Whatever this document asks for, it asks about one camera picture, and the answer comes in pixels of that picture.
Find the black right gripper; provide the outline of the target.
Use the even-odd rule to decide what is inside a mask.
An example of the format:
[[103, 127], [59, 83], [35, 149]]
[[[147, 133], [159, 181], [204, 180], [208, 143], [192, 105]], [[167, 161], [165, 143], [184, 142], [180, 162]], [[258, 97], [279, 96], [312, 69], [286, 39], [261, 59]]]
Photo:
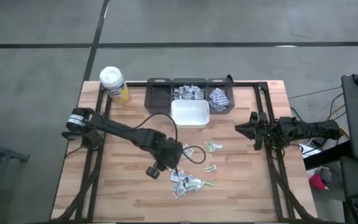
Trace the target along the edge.
[[237, 132], [244, 135], [250, 140], [254, 140], [254, 149], [261, 150], [263, 138], [270, 137], [275, 133], [273, 124], [267, 119], [265, 113], [251, 112], [250, 121], [235, 126]]

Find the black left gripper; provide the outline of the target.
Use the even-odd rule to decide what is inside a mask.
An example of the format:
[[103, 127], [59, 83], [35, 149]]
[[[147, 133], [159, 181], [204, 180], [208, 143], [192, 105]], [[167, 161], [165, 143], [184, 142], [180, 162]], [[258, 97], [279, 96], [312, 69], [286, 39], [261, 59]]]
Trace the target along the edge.
[[161, 172], [170, 169], [175, 169], [179, 163], [182, 155], [183, 144], [173, 138], [158, 141], [152, 148], [147, 151], [151, 153], [155, 159], [153, 166], [146, 170], [146, 174], [157, 179]]

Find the white plastic bin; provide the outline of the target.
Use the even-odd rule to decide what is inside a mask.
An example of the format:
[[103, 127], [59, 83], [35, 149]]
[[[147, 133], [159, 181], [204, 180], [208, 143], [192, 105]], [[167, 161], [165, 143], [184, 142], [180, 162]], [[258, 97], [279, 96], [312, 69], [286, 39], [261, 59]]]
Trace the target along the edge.
[[209, 103], [206, 100], [173, 100], [171, 117], [177, 128], [205, 128], [209, 123]]

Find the translucent grey plastic bin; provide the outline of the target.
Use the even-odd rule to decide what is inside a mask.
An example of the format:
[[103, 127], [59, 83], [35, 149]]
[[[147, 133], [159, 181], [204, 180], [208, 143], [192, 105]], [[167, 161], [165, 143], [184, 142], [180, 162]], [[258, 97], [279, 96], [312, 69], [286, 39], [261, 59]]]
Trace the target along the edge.
[[169, 114], [172, 81], [169, 78], [149, 78], [146, 83], [144, 107], [150, 114]]
[[184, 85], [198, 86], [200, 88], [200, 90], [204, 91], [204, 99], [205, 99], [206, 80], [204, 78], [174, 78], [172, 80], [172, 100], [173, 100], [174, 89], [176, 89], [176, 88], [179, 89], [181, 86], [184, 86]]
[[209, 95], [212, 91], [214, 91], [216, 88], [219, 88], [221, 90], [224, 90], [228, 100], [229, 104], [226, 107], [224, 111], [216, 111], [210, 104], [209, 104], [209, 112], [211, 114], [228, 114], [235, 106], [234, 102], [234, 94], [232, 90], [231, 82], [227, 78], [219, 78], [219, 79], [213, 79], [210, 78], [206, 82], [206, 100], [209, 101], [212, 100]]

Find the white paper sheet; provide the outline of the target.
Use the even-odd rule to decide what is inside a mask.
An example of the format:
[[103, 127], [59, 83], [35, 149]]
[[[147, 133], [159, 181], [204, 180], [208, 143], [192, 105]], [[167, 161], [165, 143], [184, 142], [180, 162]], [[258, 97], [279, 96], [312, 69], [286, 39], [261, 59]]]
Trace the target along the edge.
[[310, 146], [301, 144], [301, 154], [304, 159], [307, 157], [313, 156], [315, 154], [319, 154], [320, 152], [321, 152], [321, 149], [318, 147], [310, 147]]

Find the black desk crossbar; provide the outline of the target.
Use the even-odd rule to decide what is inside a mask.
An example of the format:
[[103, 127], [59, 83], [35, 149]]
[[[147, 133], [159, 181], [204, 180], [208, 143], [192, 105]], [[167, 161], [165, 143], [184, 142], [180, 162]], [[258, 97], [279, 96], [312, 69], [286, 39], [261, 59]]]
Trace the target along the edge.
[[321, 151], [303, 159], [305, 169], [310, 170], [331, 162], [340, 160], [341, 157], [353, 157], [351, 141], [346, 141], [327, 150]]

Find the red cloth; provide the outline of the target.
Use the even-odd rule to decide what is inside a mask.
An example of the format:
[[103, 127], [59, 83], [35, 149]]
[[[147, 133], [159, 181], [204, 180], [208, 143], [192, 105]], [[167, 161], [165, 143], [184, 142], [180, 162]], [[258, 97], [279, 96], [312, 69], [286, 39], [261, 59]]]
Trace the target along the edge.
[[314, 187], [318, 190], [325, 191], [328, 189], [319, 174], [313, 174], [309, 178], [309, 183], [312, 187]]

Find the yellow Lysol wipes canister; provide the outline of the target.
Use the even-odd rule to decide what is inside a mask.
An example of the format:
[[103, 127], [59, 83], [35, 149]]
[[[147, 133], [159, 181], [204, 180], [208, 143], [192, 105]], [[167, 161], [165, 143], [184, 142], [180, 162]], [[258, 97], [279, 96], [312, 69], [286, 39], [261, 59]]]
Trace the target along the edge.
[[113, 102], [124, 104], [129, 101], [129, 89], [120, 69], [117, 67], [105, 67], [100, 72], [99, 79]]

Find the grey cloth lump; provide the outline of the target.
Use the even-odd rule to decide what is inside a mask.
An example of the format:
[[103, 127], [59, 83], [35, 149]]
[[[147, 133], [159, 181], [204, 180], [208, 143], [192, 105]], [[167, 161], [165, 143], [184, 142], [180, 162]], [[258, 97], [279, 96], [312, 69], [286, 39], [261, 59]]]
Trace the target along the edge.
[[332, 172], [328, 167], [321, 167], [319, 170], [319, 176], [325, 185], [332, 184], [333, 182]]

